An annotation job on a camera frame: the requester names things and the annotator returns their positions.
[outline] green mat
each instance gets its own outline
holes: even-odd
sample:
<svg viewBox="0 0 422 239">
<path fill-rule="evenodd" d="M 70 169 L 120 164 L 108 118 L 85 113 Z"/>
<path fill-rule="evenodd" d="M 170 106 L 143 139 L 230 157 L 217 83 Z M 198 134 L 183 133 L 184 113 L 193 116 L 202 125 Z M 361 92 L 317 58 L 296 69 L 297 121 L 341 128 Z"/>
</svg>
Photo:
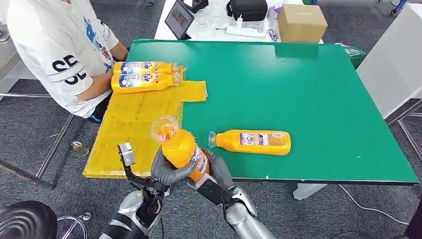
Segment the green mat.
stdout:
<svg viewBox="0 0 422 239">
<path fill-rule="evenodd" d="M 128 61 L 186 66 L 206 102 L 184 105 L 183 128 L 206 148 L 210 131 L 282 130 L 286 156 L 214 148 L 237 179 L 368 184 L 418 182 L 341 46 L 135 40 Z"/>
</svg>

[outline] yellow bottle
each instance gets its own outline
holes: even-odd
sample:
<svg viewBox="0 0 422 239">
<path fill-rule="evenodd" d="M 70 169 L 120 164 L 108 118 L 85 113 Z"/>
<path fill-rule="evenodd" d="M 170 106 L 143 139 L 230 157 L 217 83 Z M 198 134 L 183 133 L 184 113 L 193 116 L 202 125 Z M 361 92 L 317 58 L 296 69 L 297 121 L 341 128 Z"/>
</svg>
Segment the yellow bottle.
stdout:
<svg viewBox="0 0 422 239">
<path fill-rule="evenodd" d="M 208 145 L 232 152 L 286 155 L 291 142 L 289 133 L 283 131 L 232 129 L 217 134 L 210 132 Z"/>
<path fill-rule="evenodd" d="M 178 86 L 180 80 L 179 73 L 115 74 L 111 78 L 111 87 L 118 94 L 160 91 L 169 86 Z"/>
<path fill-rule="evenodd" d="M 177 72 L 178 67 L 174 63 L 167 63 L 161 61 L 139 61 L 139 62 L 116 62 L 113 67 L 115 74 L 136 74 L 161 72 L 172 74 Z"/>
<path fill-rule="evenodd" d="M 197 182 L 204 173 L 210 173 L 207 156 L 195 143 L 194 136 L 179 128 L 174 117 L 164 116 L 154 121 L 151 126 L 152 138 L 161 144 L 163 154 L 176 168 L 186 166 L 190 161 L 198 162 L 189 177 Z"/>
</svg>

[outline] floor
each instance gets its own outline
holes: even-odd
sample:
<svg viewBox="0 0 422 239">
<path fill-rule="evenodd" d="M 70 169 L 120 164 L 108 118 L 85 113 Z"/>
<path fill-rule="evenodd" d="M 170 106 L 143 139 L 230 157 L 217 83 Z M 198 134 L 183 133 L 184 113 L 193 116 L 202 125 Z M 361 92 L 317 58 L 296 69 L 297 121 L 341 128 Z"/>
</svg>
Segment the floor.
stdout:
<svg viewBox="0 0 422 239">
<path fill-rule="evenodd" d="M 129 46 L 136 37 L 153 38 L 164 0 L 150 6 L 145 0 L 91 0 L 98 17 Z M 341 42 L 368 52 L 394 20 L 387 0 L 319 0 L 328 22 L 323 37 L 326 43 Z M 45 93 L 31 80 L 19 80 L 11 90 L 17 93 Z M 0 101 L 0 158 L 31 173 L 36 172 L 47 154 L 54 134 L 58 133 L 68 113 L 49 99 L 14 99 Z M 407 119 L 412 134 L 422 146 L 422 122 Z M 116 212 L 121 200 L 133 189 L 125 180 L 88 179 L 81 175 L 86 158 L 72 153 L 70 144 L 77 140 L 91 147 L 98 125 L 75 118 L 63 138 L 45 179 L 54 182 L 54 190 L 34 186 L 0 170 L 0 207 L 22 200 L 38 200 L 53 208 L 57 215 L 93 213 L 87 222 L 89 238 L 97 238 Z M 398 125 L 391 132 L 413 170 L 422 177 L 422 163 Z M 258 219 L 277 238 L 328 239 L 348 230 L 367 232 L 379 239 L 403 234 L 406 226 L 381 214 L 356 207 L 337 186 L 329 185 L 311 198 L 293 199 L 294 184 L 240 183 L 258 208 Z M 385 211 L 409 222 L 420 201 L 422 186 L 345 185 L 355 199 L 366 207 Z M 215 207 L 184 183 L 174 185 L 172 196 L 164 204 L 165 238 L 236 238 L 224 222 L 221 208 Z M 157 228 L 152 238 L 161 237 Z M 363 239 L 347 234 L 339 239 Z"/>
</svg>

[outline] tablet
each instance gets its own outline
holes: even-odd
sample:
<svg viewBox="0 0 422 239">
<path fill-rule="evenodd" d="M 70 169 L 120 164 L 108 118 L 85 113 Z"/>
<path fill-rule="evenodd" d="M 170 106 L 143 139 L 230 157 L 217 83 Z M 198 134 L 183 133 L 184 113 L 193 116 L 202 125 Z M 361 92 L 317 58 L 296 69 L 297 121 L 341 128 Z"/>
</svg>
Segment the tablet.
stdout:
<svg viewBox="0 0 422 239">
<path fill-rule="evenodd" d="M 184 4 L 176 0 L 169 15 L 164 21 L 176 36 L 178 40 L 185 37 L 186 31 L 194 21 L 192 13 L 184 6 Z"/>
</svg>

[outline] robotic arm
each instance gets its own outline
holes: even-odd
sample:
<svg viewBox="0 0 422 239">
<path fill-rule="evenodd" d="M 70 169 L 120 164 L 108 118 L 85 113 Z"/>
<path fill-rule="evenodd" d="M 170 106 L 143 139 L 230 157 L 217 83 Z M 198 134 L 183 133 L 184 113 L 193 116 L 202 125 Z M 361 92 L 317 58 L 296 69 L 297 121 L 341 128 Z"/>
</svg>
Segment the robotic arm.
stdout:
<svg viewBox="0 0 422 239">
<path fill-rule="evenodd" d="M 169 186 L 153 177 L 143 179 L 135 176 L 130 168 L 135 163 L 130 144 L 120 144 L 118 148 L 128 180 L 140 190 L 126 196 L 100 239 L 124 239 L 129 234 L 147 239 L 158 223 L 162 200 Z M 211 164 L 215 160 L 213 157 L 217 156 L 209 157 Z M 227 166 L 222 162 L 218 169 L 215 166 L 213 169 L 215 178 L 224 182 L 218 184 L 215 178 L 205 174 L 195 184 L 196 190 L 215 205 L 223 205 L 224 218 L 240 239 L 275 239 L 271 232 L 255 219 L 257 210 L 246 192 L 232 184 L 231 176 L 229 179 L 222 179 L 216 175 L 219 172 L 229 175 Z"/>
</svg>

